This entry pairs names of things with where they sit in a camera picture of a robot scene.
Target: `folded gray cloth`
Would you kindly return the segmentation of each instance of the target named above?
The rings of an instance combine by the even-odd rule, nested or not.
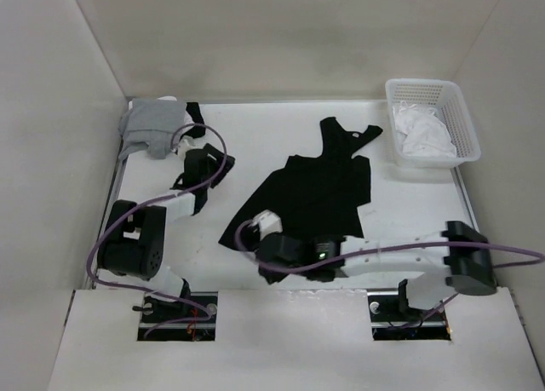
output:
[[[152,158],[164,159],[170,152],[172,135],[185,123],[184,101],[134,99],[119,123],[119,134],[123,137],[123,149],[119,159],[131,153],[146,150]],[[176,136],[178,142],[181,134]]]

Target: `plastic basket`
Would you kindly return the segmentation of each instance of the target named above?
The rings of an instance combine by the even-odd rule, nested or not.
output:
[[[404,167],[454,168],[467,161],[480,158],[480,147],[468,107],[457,84],[443,80],[393,78],[386,82],[388,113],[392,126],[395,161]],[[393,106],[401,101],[410,104],[433,106],[449,130],[456,146],[456,158],[413,157],[402,153],[403,136],[398,134],[393,121]]]

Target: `beige wall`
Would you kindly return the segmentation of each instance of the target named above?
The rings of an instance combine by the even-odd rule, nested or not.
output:
[[[75,0],[0,0],[0,389],[45,390],[123,94]]]
[[[384,97],[454,75],[497,0],[78,0],[127,95]]]
[[[480,161],[463,167],[479,225],[492,241],[541,252],[544,56],[545,0],[501,0],[456,74],[483,149]],[[514,288],[531,344],[545,367],[545,266],[508,269],[499,278]]]

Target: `white cloth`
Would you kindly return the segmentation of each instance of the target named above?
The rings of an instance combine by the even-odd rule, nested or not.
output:
[[[404,138],[402,152],[413,157],[455,158],[449,130],[437,118],[433,107],[401,101],[393,107],[395,129]]]

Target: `cable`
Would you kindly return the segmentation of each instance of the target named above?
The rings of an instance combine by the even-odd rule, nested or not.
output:
[[[134,214],[137,210],[141,210],[142,208],[146,208],[147,206],[152,205],[152,204],[156,204],[158,202],[168,201],[169,199],[178,197],[178,196],[180,196],[180,195],[182,195],[184,193],[192,193],[193,191],[197,191],[199,188],[208,186],[215,178],[217,178],[221,174],[221,172],[223,171],[223,169],[225,168],[225,165],[227,163],[227,145],[225,143],[225,140],[223,140],[223,137],[221,137],[220,133],[218,133],[212,127],[210,127],[210,126],[208,126],[206,124],[201,124],[201,123],[190,123],[190,124],[182,125],[172,135],[172,139],[171,139],[171,142],[170,142],[171,149],[175,148],[175,137],[176,137],[176,135],[178,133],[180,133],[180,131],[182,131],[183,129],[187,129],[187,128],[191,128],[191,127],[204,127],[205,129],[209,129],[210,131],[212,131],[218,137],[218,139],[220,140],[220,143],[221,143],[221,147],[223,148],[223,154],[224,154],[223,159],[221,160],[220,168],[208,180],[203,181],[203,182],[201,182],[200,184],[197,184],[194,187],[189,187],[188,189],[173,193],[171,195],[164,195],[163,197],[148,199],[147,201],[144,201],[144,202],[142,202],[140,204],[137,204],[134,208],[132,208],[131,210],[128,210],[122,216],[120,216],[106,231],[104,231],[104,233],[96,240],[95,245],[91,248],[91,251],[90,251],[89,255],[87,256],[87,263],[85,265],[87,275],[89,276],[89,278],[94,283],[96,283],[98,285],[104,285],[104,286],[108,286],[108,287],[117,287],[119,289],[139,290],[139,291],[143,291],[144,293],[153,293],[154,296],[161,296],[161,297],[163,297],[165,299],[173,300],[175,302],[186,303],[186,304],[189,304],[190,306],[192,306],[194,308],[197,308],[199,310],[202,310],[202,311],[204,311],[206,313],[205,317],[198,317],[198,318],[195,318],[195,319],[194,318],[172,319],[172,320],[167,320],[167,321],[163,321],[161,323],[158,323],[158,324],[154,325],[153,327],[151,327],[150,329],[148,329],[146,331],[146,333],[144,333],[144,338],[146,338],[152,331],[154,331],[155,329],[157,329],[161,325],[167,325],[169,323],[179,323],[179,322],[184,322],[184,321],[206,321],[206,320],[209,320],[209,319],[212,318],[212,313],[207,308],[205,308],[204,306],[201,306],[197,302],[193,302],[191,300],[184,299],[182,297],[167,295],[165,293],[161,293],[161,292],[158,292],[158,291],[155,291],[155,290],[152,290],[152,289],[148,289],[148,288],[146,288],[144,286],[140,286],[140,285],[126,285],[126,284],[122,284],[122,283],[107,282],[105,280],[101,280],[96,275],[96,273],[93,272],[93,260],[95,259],[95,254],[98,251],[98,249],[100,248],[100,246],[106,241],[106,238],[117,227],[119,227],[119,225],[121,225],[129,216]]]
[[[269,272],[275,272],[275,273],[283,273],[283,274],[298,274],[298,273],[304,273],[308,272],[310,270],[316,269],[318,267],[330,265],[331,263],[337,263],[338,261],[342,261],[345,259],[351,259],[353,257],[358,256],[367,256],[367,255],[374,255],[376,253],[380,252],[397,252],[400,250],[409,250],[409,249],[425,249],[425,248],[437,248],[437,247],[455,247],[455,248],[476,248],[476,249],[488,249],[488,250],[500,250],[503,252],[511,252],[511,253],[517,253],[525,256],[534,257],[535,260],[533,261],[521,261],[521,262],[509,262],[509,263],[503,263],[501,265],[496,265],[494,268],[502,268],[502,267],[515,267],[515,266],[526,266],[526,265],[536,265],[538,263],[545,262],[545,255],[540,252],[535,252],[534,250],[528,250],[528,249],[521,249],[521,248],[515,248],[513,246],[505,246],[502,244],[486,244],[482,242],[421,242],[421,243],[414,243],[414,244],[397,244],[394,246],[386,246],[384,248],[374,248],[374,249],[367,249],[367,250],[356,250],[351,253],[346,253],[345,255],[340,255],[337,257],[332,257],[330,259],[325,259],[320,262],[313,263],[312,265],[306,265],[306,266],[299,266],[299,267],[281,267],[277,265],[273,265],[271,263],[260,261],[259,259],[256,259],[252,253],[246,249],[244,246],[242,239],[241,239],[241,232],[242,230],[250,225],[253,221],[248,220],[244,221],[240,224],[240,226],[237,228],[237,231],[235,232],[235,245],[237,246],[237,249],[240,250],[246,258],[250,259],[253,263],[256,263],[259,265],[259,267],[269,271]]]

